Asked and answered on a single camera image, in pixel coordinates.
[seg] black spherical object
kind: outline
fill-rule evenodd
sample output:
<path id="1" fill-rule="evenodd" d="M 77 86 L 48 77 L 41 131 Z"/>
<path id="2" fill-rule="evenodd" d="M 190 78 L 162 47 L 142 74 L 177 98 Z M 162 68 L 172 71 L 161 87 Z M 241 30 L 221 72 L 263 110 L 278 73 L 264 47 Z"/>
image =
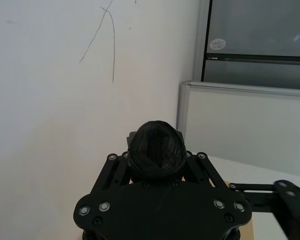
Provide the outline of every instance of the black spherical object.
<path id="1" fill-rule="evenodd" d="M 174 176 L 186 159 L 182 135 L 164 121 L 142 125 L 130 143 L 129 154 L 129 166 L 135 180 Z"/>

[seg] sticker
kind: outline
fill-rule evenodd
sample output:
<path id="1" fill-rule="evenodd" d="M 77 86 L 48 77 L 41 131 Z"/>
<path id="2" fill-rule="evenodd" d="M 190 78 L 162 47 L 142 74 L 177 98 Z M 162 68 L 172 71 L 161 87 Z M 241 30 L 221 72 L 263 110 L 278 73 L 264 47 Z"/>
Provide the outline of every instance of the sticker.
<path id="1" fill-rule="evenodd" d="M 210 48 L 213 50 L 221 50 L 225 47 L 225 40 L 218 38 L 218 39 L 214 39 L 213 41 L 211 41 L 210 43 Z"/>

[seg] metal screw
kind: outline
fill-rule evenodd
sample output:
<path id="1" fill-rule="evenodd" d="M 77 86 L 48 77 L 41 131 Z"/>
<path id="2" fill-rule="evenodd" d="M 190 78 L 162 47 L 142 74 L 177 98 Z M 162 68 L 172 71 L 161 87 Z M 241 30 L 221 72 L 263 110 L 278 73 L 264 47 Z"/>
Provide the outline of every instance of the metal screw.
<path id="1" fill-rule="evenodd" d="M 108 211 L 109 208 L 110 208 L 110 203 L 107 201 L 106 202 L 104 201 L 104 202 L 100 203 L 100 205 L 99 205 L 99 210 L 102 212 Z"/>
<path id="2" fill-rule="evenodd" d="M 286 194 L 289 195 L 289 196 L 291 196 L 291 197 L 293 197 L 293 196 L 295 197 L 295 193 L 292 192 L 292 191 L 287 191 Z"/>
<path id="3" fill-rule="evenodd" d="M 206 158 L 206 156 L 205 156 L 203 153 L 202 153 L 202 154 L 200 153 L 198 156 L 199 156 L 199 158 L 201 158 L 201 159 Z"/>
<path id="4" fill-rule="evenodd" d="M 83 206 L 79 210 L 79 215 L 84 216 L 90 212 L 90 208 L 88 206 Z"/>
<path id="5" fill-rule="evenodd" d="M 224 215 L 224 219 L 225 219 L 225 221 L 227 221 L 228 223 L 229 223 L 229 222 L 232 223 L 232 222 L 234 221 L 234 217 L 233 217 L 231 214 L 229 214 L 229 213 L 226 213 L 226 214 Z"/>
<path id="6" fill-rule="evenodd" d="M 224 203 L 220 200 L 215 199 L 214 200 L 214 206 L 216 206 L 218 209 L 223 209 L 224 208 Z"/>
<path id="7" fill-rule="evenodd" d="M 102 224 L 102 218 L 100 216 L 94 218 L 92 224 L 95 225 L 95 226 L 101 225 Z"/>
<path id="8" fill-rule="evenodd" d="M 234 203 L 234 207 L 235 207 L 235 209 L 236 210 L 239 210 L 240 212 L 242 211 L 242 212 L 244 212 L 245 211 L 245 207 L 241 204 L 241 203 L 237 203 L 237 202 L 235 202 Z"/>
<path id="9" fill-rule="evenodd" d="M 142 185 L 143 185 L 143 187 L 146 188 L 146 189 L 147 189 L 148 187 L 150 187 L 150 184 L 149 184 L 148 182 L 144 182 Z"/>
<path id="10" fill-rule="evenodd" d="M 115 159 L 116 159 L 116 155 L 110 155 L 110 156 L 109 156 L 109 159 L 110 159 L 110 160 L 115 160 Z"/>
<path id="11" fill-rule="evenodd" d="M 282 187 L 287 187 L 288 186 L 285 182 L 279 182 L 279 185 L 281 185 Z"/>
<path id="12" fill-rule="evenodd" d="M 178 182 L 177 181 L 173 181 L 172 182 L 172 187 L 177 187 L 179 184 L 178 184 Z"/>

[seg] scribble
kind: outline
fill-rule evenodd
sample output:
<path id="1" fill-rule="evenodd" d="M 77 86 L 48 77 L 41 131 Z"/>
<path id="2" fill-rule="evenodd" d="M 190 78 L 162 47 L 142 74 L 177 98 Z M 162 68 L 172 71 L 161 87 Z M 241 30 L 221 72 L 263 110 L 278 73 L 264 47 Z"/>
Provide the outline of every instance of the scribble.
<path id="1" fill-rule="evenodd" d="M 115 28 L 114 28 L 114 22 L 113 22 L 113 17 L 112 14 L 108 11 L 108 9 L 105 9 L 103 7 L 102 8 L 105 13 L 108 13 L 111 17 L 111 21 L 112 21 L 112 27 L 113 27 L 113 70 L 112 70 L 112 83 L 114 83 L 114 67 L 115 67 Z"/>
<path id="2" fill-rule="evenodd" d="M 108 11 L 109 7 L 111 6 L 112 2 L 113 2 L 113 0 L 111 0 L 109 6 L 105 9 L 106 11 L 104 12 L 104 14 L 103 14 L 103 16 L 102 16 L 102 19 L 101 19 L 101 22 L 100 22 L 100 24 L 99 24 L 99 27 L 98 27 L 97 30 L 95 31 L 94 37 L 93 37 L 92 40 L 90 41 L 90 44 L 89 44 L 88 47 L 86 48 L 86 50 L 85 50 L 85 52 L 84 52 L 82 58 L 80 59 L 79 63 L 84 59 L 84 57 L 85 57 L 86 53 L 88 52 L 88 50 L 89 50 L 91 44 L 93 43 L 93 41 L 94 41 L 94 39 L 95 39 L 95 37 L 96 37 L 98 31 L 99 31 L 100 28 L 101 28 L 101 25 L 102 25 L 104 16 L 105 16 L 106 12 Z"/>
<path id="3" fill-rule="evenodd" d="M 20 23 L 17 23 L 17 22 L 15 22 L 15 21 L 12 21 L 11 19 L 8 19 L 5 23 L 6 23 L 6 24 L 14 24 L 14 25 L 22 25 L 22 24 L 20 24 Z"/>

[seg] white partition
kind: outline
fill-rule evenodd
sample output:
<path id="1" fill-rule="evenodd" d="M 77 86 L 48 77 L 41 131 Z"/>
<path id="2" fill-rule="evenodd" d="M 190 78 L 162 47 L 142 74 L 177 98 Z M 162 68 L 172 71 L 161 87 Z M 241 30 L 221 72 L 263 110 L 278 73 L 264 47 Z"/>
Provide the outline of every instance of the white partition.
<path id="1" fill-rule="evenodd" d="M 187 149 L 300 176 L 300 90 L 182 85 Z"/>

